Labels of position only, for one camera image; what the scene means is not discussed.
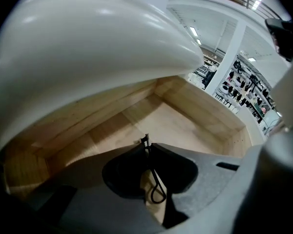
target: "fluorescent light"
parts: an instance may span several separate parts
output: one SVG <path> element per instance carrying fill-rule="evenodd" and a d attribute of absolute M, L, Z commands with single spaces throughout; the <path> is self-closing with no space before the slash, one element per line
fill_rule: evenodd
<path fill-rule="evenodd" d="M 197 35 L 197 33 L 196 33 L 196 30 L 195 30 L 195 28 L 193 28 L 193 27 L 190 27 L 190 30 L 192 31 L 192 33 L 194 34 L 194 36 L 196 36 L 196 37 L 198 36 L 198 35 Z"/>
<path fill-rule="evenodd" d="M 256 10 L 257 7 L 259 6 L 261 0 L 256 0 L 255 3 L 253 4 L 252 10 Z"/>

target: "white column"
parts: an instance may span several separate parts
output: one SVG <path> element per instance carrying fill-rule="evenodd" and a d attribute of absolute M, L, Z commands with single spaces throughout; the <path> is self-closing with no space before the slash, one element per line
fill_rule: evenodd
<path fill-rule="evenodd" d="M 228 50 L 225 54 L 223 61 L 220 63 L 217 72 L 208 84 L 205 92 L 213 95 L 218 85 L 223 81 L 227 75 L 228 70 L 232 67 L 237 53 L 240 51 L 240 45 L 244 36 L 246 24 L 244 21 L 238 21 L 238 24 L 233 33 Z"/>

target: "ceiling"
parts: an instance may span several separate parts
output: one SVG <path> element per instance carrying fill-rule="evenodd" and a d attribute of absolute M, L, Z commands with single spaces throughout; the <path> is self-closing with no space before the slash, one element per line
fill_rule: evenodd
<path fill-rule="evenodd" d="M 237 23 L 234 19 L 213 10 L 187 5 L 178 5 L 168 10 L 188 29 L 191 36 L 193 34 L 189 27 L 196 29 L 203 46 L 211 49 L 218 46 L 221 51 L 227 51 Z M 223 28 L 223 36 L 217 45 Z"/>
<path fill-rule="evenodd" d="M 237 24 L 236 20 L 222 13 L 198 6 L 174 5 L 168 10 L 193 38 L 196 37 L 189 28 L 196 29 L 202 47 L 209 50 L 217 48 L 223 52 L 227 51 Z M 245 56 L 256 59 L 256 62 L 250 64 L 262 74 L 262 80 L 266 80 L 271 87 L 275 86 L 288 69 L 275 49 L 248 27 L 240 49 L 244 51 Z"/>

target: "black cable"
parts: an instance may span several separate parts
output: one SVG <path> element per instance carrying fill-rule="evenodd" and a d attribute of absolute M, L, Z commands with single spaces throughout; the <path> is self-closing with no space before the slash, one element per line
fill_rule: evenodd
<path fill-rule="evenodd" d="M 154 170 L 154 168 L 152 166 L 152 162 L 150 161 L 152 155 L 151 155 L 151 147 L 150 147 L 150 144 L 149 144 L 149 141 L 148 141 L 148 134 L 146 134 L 146 136 L 141 139 L 141 142 L 146 142 L 146 144 L 147 144 L 146 148 L 147 148 L 147 151 L 148 151 L 148 154 L 149 154 L 149 157 L 148 157 L 148 160 L 149 160 L 149 169 L 151 170 L 152 175 L 153 175 L 154 180 L 155 180 L 155 183 L 156 183 L 156 185 L 154 186 L 154 188 L 152 189 L 152 192 L 151 192 L 151 201 L 154 204 L 160 204 L 160 203 L 163 203 L 166 200 L 167 196 L 166 196 L 166 194 L 164 192 L 164 189 L 162 188 L 161 183 L 160 183 L 160 181 L 159 181 L 159 179 L 158 179 L 158 177 L 157 177 L 157 175 L 155 173 L 155 170 Z M 154 193 L 155 193 L 156 188 L 158 186 L 160 187 L 160 189 L 162 191 L 162 195 L 163 195 L 163 199 L 161 201 L 155 201 L 154 200 Z"/>

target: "plywood floor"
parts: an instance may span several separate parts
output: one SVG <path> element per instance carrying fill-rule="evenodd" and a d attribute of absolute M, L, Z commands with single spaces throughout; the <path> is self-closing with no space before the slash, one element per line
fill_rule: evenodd
<path fill-rule="evenodd" d="M 137 143 L 145 134 L 151 142 L 194 151 L 222 154 L 222 142 L 190 118 L 153 94 L 95 127 L 47 160 L 50 174 L 95 154 Z"/>

